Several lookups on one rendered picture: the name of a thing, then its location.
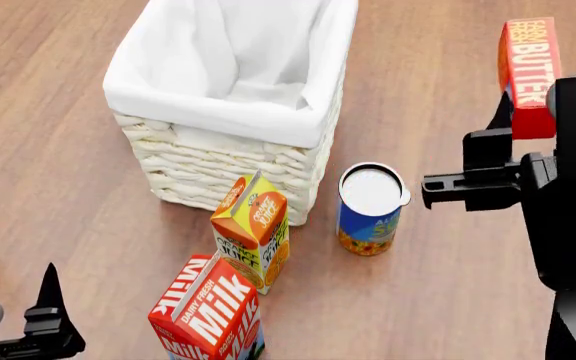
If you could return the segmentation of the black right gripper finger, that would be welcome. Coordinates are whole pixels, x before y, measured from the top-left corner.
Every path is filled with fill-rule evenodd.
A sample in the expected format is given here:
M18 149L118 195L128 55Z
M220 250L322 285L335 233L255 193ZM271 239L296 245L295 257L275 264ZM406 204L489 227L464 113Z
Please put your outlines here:
M509 95L501 96L487 127L462 140L469 212L507 209L519 202L518 166L512 161L512 110Z

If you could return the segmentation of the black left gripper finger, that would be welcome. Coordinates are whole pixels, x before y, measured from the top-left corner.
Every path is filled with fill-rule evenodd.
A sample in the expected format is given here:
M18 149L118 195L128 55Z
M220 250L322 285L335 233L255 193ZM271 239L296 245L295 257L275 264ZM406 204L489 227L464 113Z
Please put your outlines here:
M40 357L73 357L86 342L71 322L64 304L57 269L49 263L36 304L24 314L24 335L37 346Z

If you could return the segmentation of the red butter box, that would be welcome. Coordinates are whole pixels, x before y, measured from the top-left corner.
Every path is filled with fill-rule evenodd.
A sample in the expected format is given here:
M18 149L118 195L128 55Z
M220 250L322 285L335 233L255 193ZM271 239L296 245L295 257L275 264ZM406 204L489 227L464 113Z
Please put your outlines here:
M556 134L547 95L562 77L555 21L552 17L509 20L498 45L498 81L512 104L515 140L548 139Z

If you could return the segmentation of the white woven wicker basket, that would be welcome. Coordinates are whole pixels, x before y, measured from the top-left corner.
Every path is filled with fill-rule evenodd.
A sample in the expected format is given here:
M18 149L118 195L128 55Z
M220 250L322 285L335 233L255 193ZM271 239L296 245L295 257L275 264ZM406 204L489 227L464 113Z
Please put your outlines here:
M240 176L262 171L288 200L290 224L306 223L334 141L345 73L340 71L324 132L312 149L175 125L158 119L113 116L127 137L156 197L206 210L216 209Z

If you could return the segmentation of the white cloth basket liner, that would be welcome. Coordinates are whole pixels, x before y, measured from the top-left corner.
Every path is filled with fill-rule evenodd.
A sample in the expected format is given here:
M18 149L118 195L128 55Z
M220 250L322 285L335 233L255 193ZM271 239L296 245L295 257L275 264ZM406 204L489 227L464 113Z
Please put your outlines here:
M358 0L149 0L103 81L116 113L313 148Z

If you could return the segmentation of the blue soup can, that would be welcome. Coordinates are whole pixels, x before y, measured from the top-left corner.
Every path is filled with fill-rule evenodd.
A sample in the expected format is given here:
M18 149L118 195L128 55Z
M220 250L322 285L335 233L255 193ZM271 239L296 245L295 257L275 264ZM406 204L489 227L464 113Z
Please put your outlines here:
M391 247L411 194L392 167L361 162L340 176L338 198L336 234L340 244L353 254L374 256Z

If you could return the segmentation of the red milk carton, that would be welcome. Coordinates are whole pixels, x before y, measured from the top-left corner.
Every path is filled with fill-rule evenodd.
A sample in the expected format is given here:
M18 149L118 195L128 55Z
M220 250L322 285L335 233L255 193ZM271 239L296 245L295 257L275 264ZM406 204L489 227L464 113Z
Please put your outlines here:
M219 254L194 255L148 314L170 360L259 360L256 288Z

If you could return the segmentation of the orange juice carton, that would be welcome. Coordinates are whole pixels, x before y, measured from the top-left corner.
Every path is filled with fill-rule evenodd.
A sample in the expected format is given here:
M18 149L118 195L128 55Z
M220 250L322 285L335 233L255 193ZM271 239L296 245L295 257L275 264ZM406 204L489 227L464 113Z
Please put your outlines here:
M241 176L210 218L220 256L265 295L290 257L288 203L261 172Z

